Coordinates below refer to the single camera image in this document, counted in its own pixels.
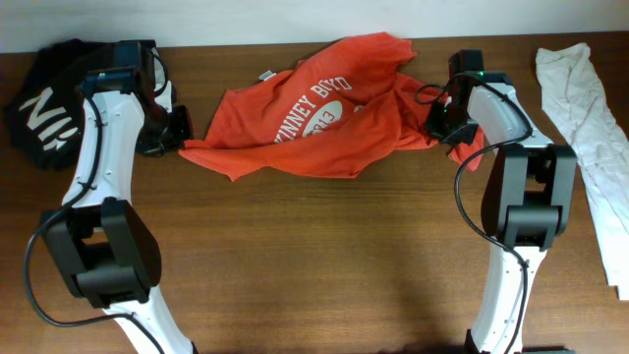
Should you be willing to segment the red soccer t-shirt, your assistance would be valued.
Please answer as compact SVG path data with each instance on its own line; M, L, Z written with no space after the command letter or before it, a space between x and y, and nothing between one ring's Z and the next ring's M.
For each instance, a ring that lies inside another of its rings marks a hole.
M439 91L398 70L416 55L387 32L343 38L293 70L226 90L205 137L180 154L235 181L265 167L354 178L395 150L432 148L428 102Z

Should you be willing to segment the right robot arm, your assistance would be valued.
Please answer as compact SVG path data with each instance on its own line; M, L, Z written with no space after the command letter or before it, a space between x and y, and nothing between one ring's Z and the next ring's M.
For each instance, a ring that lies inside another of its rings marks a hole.
M483 134L486 146L466 157L463 168L490 151L495 154L481 203L482 223L471 227L489 242L490 259L481 309L466 332L464 350L522 353L535 277L567 227L577 156L540 132L518 102L511 79L486 70L480 50L454 53L448 67L448 82L429 101L429 135L462 148Z

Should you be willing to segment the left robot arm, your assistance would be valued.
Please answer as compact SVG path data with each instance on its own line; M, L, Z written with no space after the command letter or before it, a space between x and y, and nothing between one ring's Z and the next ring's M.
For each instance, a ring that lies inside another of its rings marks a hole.
M103 312L69 327L113 320L140 353L194 353L159 287L158 243L131 198L135 156L161 157L191 139L188 110L152 40L112 44L78 91L84 123L73 182L27 248L42 239L69 292Z

